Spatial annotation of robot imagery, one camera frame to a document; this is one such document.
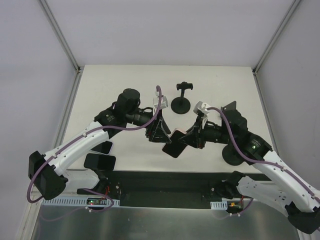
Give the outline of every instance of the black phone stand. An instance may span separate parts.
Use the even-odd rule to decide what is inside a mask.
[[[178,83],[176,85],[176,89],[179,91],[181,90],[181,95],[176,97],[171,102],[171,109],[176,114],[186,114],[189,112],[191,104],[188,99],[185,98],[185,90],[186,89],[193,89],[194,85],[192,83],[187,83],[183,81],[182,83]]]

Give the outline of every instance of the table surface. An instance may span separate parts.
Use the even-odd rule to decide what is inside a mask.
[[[70,119],[64,135],[69,140],[82,131],[102,110],[116,101],[124,89],[140,92],[141,108],[151,107],[156,85],[171,101],[180,96],[176,84],[193,83],[193,90],[186,90],[185,97],[191,103],[187,114],[175,114],[170,107],[163,110],[163,117],[173,131],[189,129],[197,115],[192,109],[198,101],[220,108],[233,101],[247,119],[251,132],[271,144],[265,115],[250,67],[230,66],[166,66],[166,65],[86,65],[74,100]],[[213,112],[209,121],[221,125],[221,118]],[[145,130],[122,131],[111,139],[111,155],[116,156],[115,171],[162,171],[162,172],[210,172],[259,173],[246,163],[231,166],[222,158],[225,145],[207,142],[204,149],[187,147],[178,158],[162,151],[162,143],[148,142]],[[85,156],[69,169],[84,169]]]
[[[41,206],[46,219],[76,207]],[[59,221],[38,217],[32,240],[298,240],[295,227],[274,208],[258,201],[241,217],[209,209],[112,207],[92,214],[81,209]]]

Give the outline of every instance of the metal frame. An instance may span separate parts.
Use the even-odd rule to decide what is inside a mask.
[[[66,56],[68,57],[72,66],[74,67],[74,69],[78,73],[80,70],[80,66],[78,65],[77,60],[76,60],[74,54],[72,53],[70,46],[67,43],[65,36],[63,35],[63,33],[58,25],[58,22],[57,22],[55,16],[53,15],[47,1],[46,0],[38,0],[38,2],[44,12],[44,15],[47,17],[48,22],[50,23],[52,30],[53,30],[54,34],[56,35],[56,38],[60,42],[61,47],[63,48]]]
[[[88,207],[88,199],[93,199],[87,196],[57,196],[51,200],[43,200],[41,205],[43,206],[63,206],[63,207]],[[95,207],[109,207],[111,205],[110,199],[100,200],[100,205],[94,205]],[[113,208],[120,207],[120,200],[113,200]]]
[[[58,24],[57,20],[55,19],[54,15],[53,15],[53,13],[52,13],[52,11],[51,11],[48,3],[47,3],[47,1],[46,0],[37,0],[37,1],[40,4],[45,16],[47,17],[47,20],[48,20],[49,24],[51,25],[52,30],[55,33],[58,41],[60,42],[61,47],[63,48],[65,54],[67,55],[67,57],[68,57],[68,59],[70,61],[70,63],[72,64],[73,68],[76,71],[76,77],[74,79],[74,82],[73,82],[73,85],[72,85],[72,89],[71,89],[70,94],[68,96],[68,100],[67,100],[66,106],[65,106],[64,111],[63,111],[63,117],[62,117],[62,120],[61,120],[61,122],[59,124],[58,133],[57,133],[57,136],[56,136],[55,141],[54,141],[54,147],[56,147],[56,146],[60,145],[62,143],[62,141],[63,141],[64,134],[66,132],[66,128],[67,128],[67,125],[68,125],[69,117],[70,117],[70,114],[71,114],[71,111],[72,111],[72,107],[73,107],[73,104],[74,104],[74,101],[75,101],[75,97],[76,97],[76,94],[77,94],[77,90],[78,90],[78,87],[79,87],[79,84],[80,84],[83,67],[79,66],[74,54],[71,51],[71,48],[70,48],[67,40],[65,39],[65,37],[64,37],[60,27],[59,27],[59,24]],[[273,131],[272,131],[272,127],[270,125],[268,110],[267,110],[267,107],[266,107],[266,104],[265,104],[265,101],[264,101],[264,98],[263,98],[263,95],[262,95],[262,91],[261,91],[260,86],[259,86],[259,81],[258,81],[256,76],[257,76],[257,72],[261,69],[264,61],[267,58],[267,56],[269,55],[271,50],[274,48],[274,46],[277,44],[277,41],[278,41],[279,37],[284,32],[288,22],[292,18],[294,12],[297,10],[297,8],[298,8],[298,6],[300,5],[301,2],[302,2],[302,0],[294,0],[292,2],[292,4],[289,7],[288,11],[286,12],[285,16],[281,20],[278,28],[276,29],[275,33],[271,37],[271,40],[269,41],[266,49],[264,50],[262,56],[260,57],[258,63],[256,64],[255,68],[253,69],[253,75],[254,75],[255,83],[256,83],[256,86],[257,86],[257,90],[258,90],[258,94],[259,94],[260,101],[261,101],[261,104],[262,104],[262,108],[263,108],[263,111],[264,111],[264,115],[266,117],[266,121],[267,121],[268,129],[269,129],[269,132],[270,132],[272,144],[273,144],[273,147],[274,147],[274,149],[276,151],[277,151],[277,145],[276,145],[276,142],[275,142],[275,139],[274,139],[274,134],[273,134]],[[37,194],[38,194],[37,191],[32,192],[33,196],[36,196]],[[19,229],[19,232],[18,232],[18,235],[17,235],[18,239],[21,239],[21,240],[29,240],[29,239],[31,239],[32,234],[33,234],[33,230],[35,229],[34,227],[35,227],[35,224],[36,224],[36,220],[37,220],[37,216],[38,216],[38,211],[40,209],[40,205],[41,205],[40,202],[38,202],[36,204],[30,204],[29,203],[27,205],[27,208],[26,208],[23,220],[22,220],[22,224],[20,226],[20,229]],[[300,236],[301,239],[312,239],[312,238],[309,238],[310,235],[307,235],[307,234],[304,234],[304,233],[301,233],[301,232],[299,232],[299,236]]]
[[[266,105],[263,93],[261,91],[261,88],[260,88],[260,85],[259,85],[259,81],[258,81],[257,76],[255,74],[253,74],[253,77],[254,77],[254,82],[255,82],[255,85],[256,85],[256,89],[257,89],[258,94],[259,94],[260,102],[261,102],[261,105],[262,105],[262,110],[263,110],[263,113],[264,113],[266,125],[267,125],[268,130],[269,130],[269,134],[270,134],[270,138],[271,138],[273,149],[279,154],[277,143],[276,143],[276,140],[275,140],[275,135],[274,135],[274,132],[272,130],[271,123],[270,123],[270,118],[269,118],[269,114],[268,114],[268,110],[267,110],[267,105]]]
[[[271,50],[276,45],[279,37],[284,32],[286,26],[288,25],[289,21],[291,20],[292,16],[296,12],[298,6],[303,0],[294,0],[292,4],[290,5],[288,11],[285,13],[283,19],[281,20],[278,28],[274,32],[273,36],[271,37],[271,40],[269,41],[268,45],[266,46],[266,49],[264,50],[262,56],[260,57],[258,63],[256,64],[255,68],[253,69],[253,74],[257,75],[257,72],[260,70],[261,66],[264,64],[267,56],[271,52]]]
[[[67,100],[66,105],[64,107],[63,117],[62,117],[62,120],[61,120],[59,127],[58,127],[58,133],[57,133],[57,136],[56,136],[54,144],[53,144],[54,148],[61,145],[64,140],[64,136],[65,136],[65,133],[67,130],[72,107],[74,105],[77,91],[78,91],[78,87],[79,87],[80,80],[82,77],[82,72],[83,72],[83,68],[80,68],[79,72],[76,74],[75,79],[73,81],[72,88],[71,88],[70,94],[68,96],[68,100]]]

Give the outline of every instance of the white wall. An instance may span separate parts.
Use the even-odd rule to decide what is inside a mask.
[[[78,63],[254,67],[293,0],[47,0]]]
[[[29,155],[48,150],[75,77],[36,0],[0,1],[0,239],[27,204]]]
[[[258,73],[280,155],[320,189],[320,1],[302,1]]]

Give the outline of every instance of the cable clip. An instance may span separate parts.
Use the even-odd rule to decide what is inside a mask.
[[[157,97],[154,97],[154,98],[153,98],[153,104],[152,104],[152,106],[153,106],[153,108],[152,108],[152,113],[153,113],[153,114],[155,114],[155,112],[156,112],[156,110],[157,110],[157,108],[158,108],[158,104],[159,104],[159,92],[156,91],[155,93],[156,93],[155,95],[157,95]],[[160,104],[160,106],[159,106],[160,110],[165,109],[165,108],[167,108],[168,106],[169,106],[169,105],[168,105],[167,97],[162,95],[162,96],[161,96],[161,104]]]
[[[91,213],[91,211],[92,211],[92,209],[91,209],[91,208],[89,208],[88,206],[86,206],[86,207],[85,207],[85,209],[86,209],[86,210],[88,210],[88,209],[89,209],[89,213]]]
[[[312,199],[320,199],[320,194],[319,193],[315,193],[313,196],[311,196]]]

